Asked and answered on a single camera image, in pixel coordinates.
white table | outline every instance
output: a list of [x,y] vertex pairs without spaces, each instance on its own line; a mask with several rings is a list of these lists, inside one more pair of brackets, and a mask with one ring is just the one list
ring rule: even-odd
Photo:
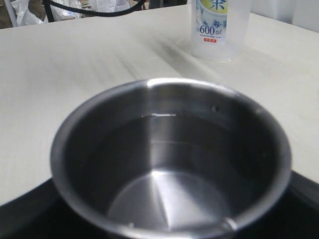
[[190,6],[0,31],[0,205],[51,177],[59,125],[91,96],[137,79],[187,77],[252,97],[279,120],[293,169],[319,182],[319,34],[252,14],[231,62],[189,53]]

pot rim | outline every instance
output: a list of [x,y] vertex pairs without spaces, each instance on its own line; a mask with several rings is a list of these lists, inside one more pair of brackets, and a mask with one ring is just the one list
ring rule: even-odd
[[[167,84],[190,85],[196,88],[215,91],[231,98],[237,98],[254,109],[254,112],[258,117],[262,117],[263,122],[272,129],[274,134],[273,137],[278,142],[278,152],[281,155],[281,160],[278,162],[273,182],[271,186],[266,189],[266,193],[255,204],[232,219],[225,218],[224,221],[221,221],[219,224],[214,224],[211,227],[183,230],[180,232],[157,232],[147,229],[132,228],[129,225],[110,220],[104,215],[96,212],[82,200],[68,180],[63,155],[65,143],[67,142],[73,126],[75,126],[86,113],[100,103],[124,94],[125,92]],[[132,239],[208,239],[236,232],[262,217],[269,209],[271,209],[282,196],[290,181],[292,166],[291,157],[289,141],[283,129],[277,120],[254,100],[235,90],[214,83],[183,78],[157,78],[130,82],[111,88],[92,97],[76,108],[60,126],[54,138],[51,148],[51,173],[53,182],[66,203],[84,219],[109,233]]]

black cable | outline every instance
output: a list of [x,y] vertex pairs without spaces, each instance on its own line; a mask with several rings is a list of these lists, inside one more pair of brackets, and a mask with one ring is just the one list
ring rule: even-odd
[[104,16],[104,17],[114,17],[114,16],[122,16],[122,15],[126,15],[129,14],[137,9],[141,9],[142,5],[146,2],[146,0],[140,0],[135,6],[123,10],[123,11],[118,11],[118,12],[99,12],[99,11],[90,11],[90,10],[84,10],[84,9],[79,9],[79,8],[74,8],[74,7],[70,7],[70,6],[65,6],[62,4],[59,4],[57,2],[54,2],[52,0],[48,1],[52,6],[56,6],[58,8],[67,10],[67,11],[71,11],[71,12],[77,12],[77,13],[81,13],[81,14],[86,14],[86,15],[91,15],[91,16]]

red label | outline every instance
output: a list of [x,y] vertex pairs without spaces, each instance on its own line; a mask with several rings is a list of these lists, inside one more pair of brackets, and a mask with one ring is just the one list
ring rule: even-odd
[[211,38],[204,38],[204,41],[206,41],[206,42],[213,42],[213,43],[216,43],[216,42],[217,42],[216,39],[211,39]]

stainless steel pot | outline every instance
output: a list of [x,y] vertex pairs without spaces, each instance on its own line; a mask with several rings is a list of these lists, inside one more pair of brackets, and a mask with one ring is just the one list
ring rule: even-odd
[[70,207],[113,235],[228,238],[280,198],[291,152],[276,120],[240,93],[152,79],[77,108],[54,139],[51,169]]

